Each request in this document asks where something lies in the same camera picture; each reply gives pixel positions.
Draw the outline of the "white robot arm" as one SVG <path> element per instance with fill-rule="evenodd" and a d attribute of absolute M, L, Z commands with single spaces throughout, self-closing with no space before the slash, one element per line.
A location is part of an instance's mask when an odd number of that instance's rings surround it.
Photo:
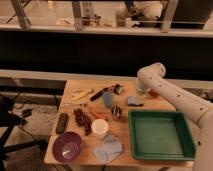
<path fill-rule="evenodd" d="M 200 128 L 193 171 L 213 171 L 213 103 L 164 79 L 166 68 L 154 63 L 137 71 L 139 92 L 154 90 Z"/>

